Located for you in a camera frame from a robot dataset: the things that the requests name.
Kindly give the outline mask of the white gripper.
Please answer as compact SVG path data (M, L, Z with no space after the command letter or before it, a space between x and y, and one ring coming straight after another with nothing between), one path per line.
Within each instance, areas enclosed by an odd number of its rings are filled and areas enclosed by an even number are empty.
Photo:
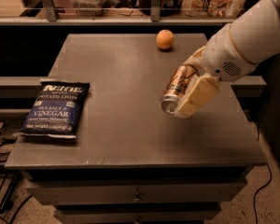
M231 35L231 25L225 25L206 43L193 52L183 63L187 74L205 70L209 74L195 75L186 93L180 98L175 116L188 118L213 99L219 92L220 81L235 81L252 73L257 65L250 62L236 47Z

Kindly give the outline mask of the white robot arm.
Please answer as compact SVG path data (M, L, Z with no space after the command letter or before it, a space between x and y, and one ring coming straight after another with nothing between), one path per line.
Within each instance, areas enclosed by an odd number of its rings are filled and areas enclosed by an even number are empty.
M202 69L190 79L174 115L187 118L208 103L222 81L236 81L280 53L280 0L260 0L240 18L225 25L186 65Z

